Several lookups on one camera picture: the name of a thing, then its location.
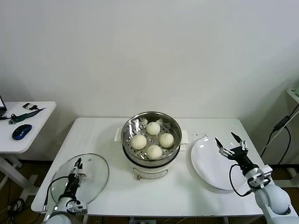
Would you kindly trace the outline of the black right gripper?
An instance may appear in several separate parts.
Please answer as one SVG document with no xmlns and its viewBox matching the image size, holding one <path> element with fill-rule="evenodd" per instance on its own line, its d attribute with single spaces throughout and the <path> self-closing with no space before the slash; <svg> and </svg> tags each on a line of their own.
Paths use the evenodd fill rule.
<svg viewBox="0 0 299 224">
<path fill-rule="evenodd" d="M 215 138 L 216 145 L 219 149 L 219 153 L 229 160 L 236 161 L 241 168 L 242 174 L 246 175 L 249 171 L 258 168 L 258 166 L 254 164 L 247 156 L 248 148 L 246 145 L 246 141 L 242 140 L 237 134 L 233 132 L 231 132 L 231 134 L 236 142 L 239 143 L 240 147 L 235 147 L 231 150 L 228 150 L 221 144 L 221 142 L 217 138 Z"/>
</svg>

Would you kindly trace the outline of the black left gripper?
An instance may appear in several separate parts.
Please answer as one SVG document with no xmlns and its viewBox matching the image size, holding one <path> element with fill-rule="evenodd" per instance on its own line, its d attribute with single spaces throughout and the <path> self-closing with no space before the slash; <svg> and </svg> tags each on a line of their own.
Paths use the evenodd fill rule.
<svg viewBox="0 0 299 224">
<path fill-rule="evenodd" d="M 81 163 L 81 158 L 78 158 L 75 165 L 71 168 L 70 177 L 68 178 L 63 197 L 76 199 L 76 192 L 80 187 L 79 183 L 82 181 L 82 178 L 84 178 L 83 163 Z"/>
</svg>

